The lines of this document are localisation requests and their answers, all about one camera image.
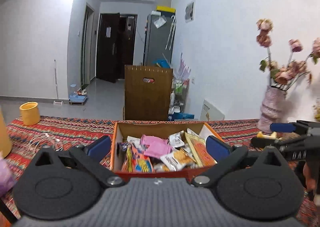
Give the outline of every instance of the red patterned tablecloth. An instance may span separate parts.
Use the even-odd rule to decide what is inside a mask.
[[[184,123],[184,122],[155,122],[155,121],[122,121],[125,123],[154,124],[154,123]],[[258,120],[233,120],[233,121],[211,121],[208,124],[222,137],[222,139],[233,145],[241,143],[249,147],[250,139],[259,131],[256,127]],[[41,133],[54,134],[64,144],[64,149],[76,145],[79,141],[87,144],[99,139],[103,135],[112,137],[116,121],[92,120],[76,118],[58,118],[41,116],[41,121],[33,126],[25,126],[18,118],[7,127],[9,136],[13,143],[12,152],[6,157],[10,169],[18,179],[23,170],[28,166],[34,156],[28,143],[36,135]],[[103,161],[108,167],[110,156]],[[9,209],[20,217],[12,199],[11,192],[8,192],[2,200]],[[313,202],[307,198],[304,200],[297,219],[306,226],[317,226],[316,208]]]

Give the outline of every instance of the refrigerator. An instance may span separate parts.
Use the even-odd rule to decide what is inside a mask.
[[[167,22],[160,28],[156,28],[154,22],[159,19],[159,16],[149,15],[147,21],[146,37],[145,37],[145,46],[144,46],[144,56],[143,56],[143,65],[145,66],[154,66],[155,62],[159,59],[163,60],[163,55],[166,59],[171,62],[172,57],[172,48],[170,48],[171,37],[168,44],[167,50],[165,46],[168,41],[170,34],[171,24],[173,18],[166,17]]]

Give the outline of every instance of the yellow cup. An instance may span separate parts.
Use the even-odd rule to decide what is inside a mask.
[[[37,102],[27,102],[20,106],[20,114],[24,125],[30,126],[40,121],[40,113]]]
[[[0,109],[0,153],[5,158],[12,149],[12,143],[8,137],[7,128],[5,127],[4,119]]]

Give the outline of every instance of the pink snack packet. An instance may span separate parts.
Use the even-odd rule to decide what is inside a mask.
[[[15,179],[0,153],[0,197],[8,192],[15,184]]]
[[[160,159],[161,156],[172,152],[172,147],[161,142],[153,142],[143,155]]]
[[[162,144],[167,144],[168,140],[164,140],[155,136],[146,136],[146,135],[142,135],[140,139],[140,145],[150,146],[153,142],[160,142]]]

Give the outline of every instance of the gray gripper base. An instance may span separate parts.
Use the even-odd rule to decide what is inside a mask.
[[[276,222],[239,218],[221,207],[209,190],[168,178],[132,178],[123,187],[107,189],[91,209],[74,218],[46,222],[24,216],[14,226],[302,227],[294,218]]]

